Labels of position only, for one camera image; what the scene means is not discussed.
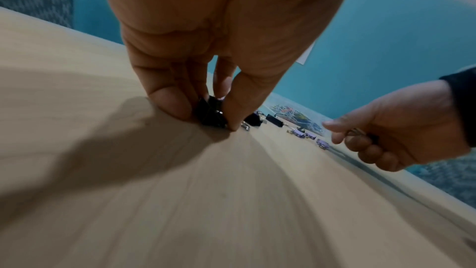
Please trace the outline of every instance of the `black toy piece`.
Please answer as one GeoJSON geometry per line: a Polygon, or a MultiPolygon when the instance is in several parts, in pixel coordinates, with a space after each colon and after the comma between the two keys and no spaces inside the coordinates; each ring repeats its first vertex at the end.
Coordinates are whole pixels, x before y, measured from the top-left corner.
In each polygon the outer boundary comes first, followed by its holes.
{"type": "Polygon", "coordinates": [[[280,120],[278,120],[277,118],[275,118],[274,116],[272,116],[271,114],[268,114],[266,116],[266,119],[269,120],[271,123],[277,125],[278,127],[282,128],[284,123],[281,122],[280,120]]]}
{"type": "Polygon", "coordinates": [[[195,109],[195,116],[202,125],[226,128],[228,121],[223,116],[221,105],[222,101],[213,96],[210,96],[208,102],[205,99],[200,99],[195,109]]]}
{"type": "Polygon", "coordinates": [[[262,123],[257,113],[251,113],[244,119],[244,121],[253,127],[259,127],[261,126],[261,123],[262,123]]]}

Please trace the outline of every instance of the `light wood surface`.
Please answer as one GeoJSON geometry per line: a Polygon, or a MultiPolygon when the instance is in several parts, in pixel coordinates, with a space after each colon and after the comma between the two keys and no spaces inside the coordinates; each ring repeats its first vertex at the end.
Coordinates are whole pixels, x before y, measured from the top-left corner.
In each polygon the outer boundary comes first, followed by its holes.
{"type": "Polygon", "coordinates": [[[0,10],[2,268],[476,267],[474,225],[352,156],[174,120],[122,46],[0,10]]]}

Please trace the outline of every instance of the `human hand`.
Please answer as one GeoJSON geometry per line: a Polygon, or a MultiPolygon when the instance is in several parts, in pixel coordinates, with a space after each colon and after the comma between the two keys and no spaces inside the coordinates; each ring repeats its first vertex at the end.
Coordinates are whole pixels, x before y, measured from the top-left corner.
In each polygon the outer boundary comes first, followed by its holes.
{"type": "Polygon", "coordinates": [[[218,55],[215,96],[236,130],[319,36],[342,0],[109,0],[131,64],[149,98],[188,119],[208,97],[207,63],[218,55]],[[237,68],[241,72],[232,80],[237,68]]]}
{"type": "Polygon", "coordinates": [[[332,142],[345,141],[365,163],[396,172],[413,164],[470,152],[450,86],[443,80],[409,86],[384,95],[336,120],[324,122],[332,142]],[[359,128],[379,137],[346,136],[359,128]]]}

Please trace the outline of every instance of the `blue wall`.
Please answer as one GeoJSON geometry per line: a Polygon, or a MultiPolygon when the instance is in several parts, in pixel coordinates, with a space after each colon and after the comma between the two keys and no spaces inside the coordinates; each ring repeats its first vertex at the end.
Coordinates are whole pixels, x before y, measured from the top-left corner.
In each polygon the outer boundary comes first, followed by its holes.
{"type": "MultiPolygon", "coordinates": [[[[74,13],[75,29],[120,41],[106,0],[75,0],[74,13]]],[[[457,0],[346,0],[306,64],[294,64],[275,92],[335,118],[475,63],[472,7],[457,0]]]]}

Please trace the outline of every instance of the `black sleeve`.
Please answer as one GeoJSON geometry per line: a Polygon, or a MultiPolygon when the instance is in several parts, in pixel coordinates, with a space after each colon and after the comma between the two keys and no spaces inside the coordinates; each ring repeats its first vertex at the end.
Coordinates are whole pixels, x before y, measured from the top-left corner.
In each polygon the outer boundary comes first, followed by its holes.
{"type": "Polygon", "coordinates": [[[466,141],[470,147],[476,147],[476,67],[440,79],[447,81],[451,87],[466,141]]]}

